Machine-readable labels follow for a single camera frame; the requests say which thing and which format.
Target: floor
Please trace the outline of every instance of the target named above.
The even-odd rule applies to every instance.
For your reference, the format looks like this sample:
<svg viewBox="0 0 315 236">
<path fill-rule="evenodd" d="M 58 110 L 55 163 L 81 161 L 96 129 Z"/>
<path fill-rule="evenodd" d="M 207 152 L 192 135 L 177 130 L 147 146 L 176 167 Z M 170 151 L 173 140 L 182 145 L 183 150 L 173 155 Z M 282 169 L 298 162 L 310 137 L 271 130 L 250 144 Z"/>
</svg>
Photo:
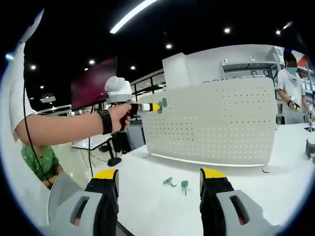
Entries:
<svg viewBox="0 0 315 236">
<path fill-rule="evenodd" d="M 83 189 L 88 184 L 84 172 L 90 170 L 88 151 L 72 148 L 72 143 L 52 146 L 63 170 L 67 172 Z M 109 152 L 101 152 L 96 148 L 91 151 L 92 169 L 110 158 Z"/>
</svg>

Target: white pegboard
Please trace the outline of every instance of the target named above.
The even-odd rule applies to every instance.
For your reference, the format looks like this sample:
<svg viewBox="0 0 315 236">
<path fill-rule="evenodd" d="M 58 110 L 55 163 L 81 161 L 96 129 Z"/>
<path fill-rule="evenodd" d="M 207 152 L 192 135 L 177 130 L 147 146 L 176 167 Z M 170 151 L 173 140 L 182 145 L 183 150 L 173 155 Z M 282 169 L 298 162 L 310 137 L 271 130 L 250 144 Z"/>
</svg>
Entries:
<svg viewBox="0 0 315 236">
<path fill-rule="evenodd" d="M 205 83 L 145 96 L 167 99 L 162 113 L 142 120 L 150 153 L 193 162 L 258 165 L 269 162 L 276 106 L 270 78 Z"/>
</svg>

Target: white shirt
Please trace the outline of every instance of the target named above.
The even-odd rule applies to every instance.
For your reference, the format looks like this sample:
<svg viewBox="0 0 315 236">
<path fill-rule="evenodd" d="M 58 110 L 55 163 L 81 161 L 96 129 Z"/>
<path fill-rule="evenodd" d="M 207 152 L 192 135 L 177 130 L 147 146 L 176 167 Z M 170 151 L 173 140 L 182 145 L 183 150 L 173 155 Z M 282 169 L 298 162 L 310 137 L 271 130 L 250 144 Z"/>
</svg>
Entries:
<svg viewBox="0 0 315 236">
<path fill-rule="evenodd" d="M 302 108 L 302 96 L 305 96 L 305 89 L 300 76 L 295 73 L 295 77 L 296 82 L 289 79 L 289 73 L 286 69 L 282 69 L 278 73 L 278 88 L 289 97 L 294 97 L 294 102 Z M 283 107 L 289 109 L 286 102 L 283 102 Z"/>
<path fill-rule="evenodd" d="M 47 225 L 47 203 L 50 191 L 28 167 L 21 156 L 21 141 L 13 137 L 16 126 L 24 119 L 24 47 L 17 47 L 14 60 L 10 61 L 1 84 L 1 160 L 13 195 L 26 215 L 37 226 Z M 28 97 L 25 97 L 26 116 L 32 114 Z"/>
</svg>

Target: green shirt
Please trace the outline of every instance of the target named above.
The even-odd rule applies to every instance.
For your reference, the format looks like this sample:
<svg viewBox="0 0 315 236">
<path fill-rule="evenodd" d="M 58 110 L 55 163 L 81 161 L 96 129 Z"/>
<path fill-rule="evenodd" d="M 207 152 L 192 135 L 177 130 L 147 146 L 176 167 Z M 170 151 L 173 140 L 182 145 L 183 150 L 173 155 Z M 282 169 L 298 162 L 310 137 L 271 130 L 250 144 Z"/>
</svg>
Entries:
<svg viewBox="0 0 315 236">
<path fill-rule="evenodd" d="M 42 157 L 37 155 L 39 163 L 46 176 L 40 169 L 31 146 L 24 146 L 22 148 L 21 154 L 27 165 L 41 181 L 45 181 L 47 178 L 50 179 L 56 175 L 55 168 L 59 166 L 59 161 L 51 147 L 45 147 Z"/>
</svg>

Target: child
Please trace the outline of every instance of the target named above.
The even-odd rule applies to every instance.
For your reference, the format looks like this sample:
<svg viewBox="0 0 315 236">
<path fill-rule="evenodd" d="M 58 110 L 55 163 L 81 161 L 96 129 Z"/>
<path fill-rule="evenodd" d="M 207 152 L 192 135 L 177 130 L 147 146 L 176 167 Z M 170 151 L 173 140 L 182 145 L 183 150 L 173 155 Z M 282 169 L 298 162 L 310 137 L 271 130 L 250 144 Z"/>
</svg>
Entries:
<svg viewBox="0 0 315 236">
<path fill-rule="evenodd" d="M 57 176 L 63 171 L 63 168 L 59 164 L 58 158 L 50 146 L 33 147 L 44 173 L 36 160 L 31 146 L 24 146 L 21 154 L 35 175 L 50 189 L 51 184 L 55 182 Z"/>
</svg>

